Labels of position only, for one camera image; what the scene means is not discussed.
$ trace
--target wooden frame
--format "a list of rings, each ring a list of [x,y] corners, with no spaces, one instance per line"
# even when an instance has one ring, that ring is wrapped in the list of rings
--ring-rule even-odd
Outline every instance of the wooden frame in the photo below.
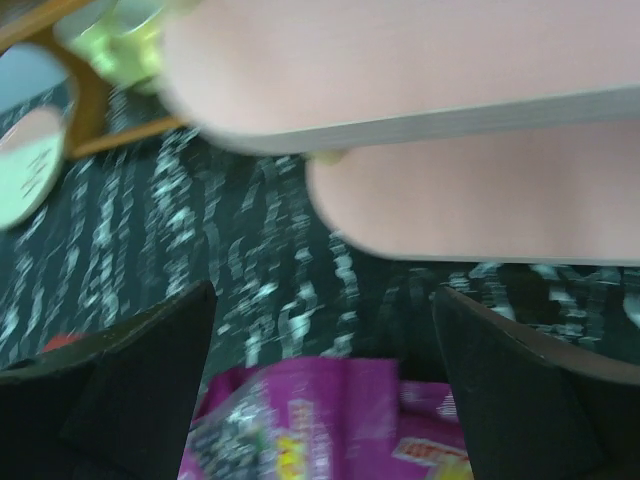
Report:
[[[67,70],[74,106],[67,129],[66,155],[79,159],[103,150],[126,145],[184,125],[167,116],[122,132],[105,134],[111,85],[100,78],[87,62],[62,47],[54,38],[55,22],[91,0],[46,0],[27,13],[11,19],[12,12],[28,0],[2,0],[0,5],[0,54],[16,43],[32,43],[50,53]]]

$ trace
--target snack bag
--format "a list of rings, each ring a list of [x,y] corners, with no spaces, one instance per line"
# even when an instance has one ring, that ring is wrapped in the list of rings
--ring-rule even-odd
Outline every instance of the snack bag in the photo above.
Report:
[[[400,382],[400,408],[407,413],[459,423],[453,393],[447,383]]]
[[[472,479],[449,386],[399,382],[396,370],[300,357],[225,372],[198,411],[179,479]]]
[[[193,480],[269,478],[275,458],[272,432],[259,372],[191,425],[180,475],[189,473]]]

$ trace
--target chair leg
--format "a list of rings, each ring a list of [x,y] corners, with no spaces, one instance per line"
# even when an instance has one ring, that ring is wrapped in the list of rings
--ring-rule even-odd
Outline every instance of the chair leg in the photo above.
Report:
[[[104,133],[111,86],[87,62],[62,47],[51,27],[34,34],[28,41],[49,52],[69,74],[74,105],[65,149],[70,158],[77,159],[75,152],[79,147]]]

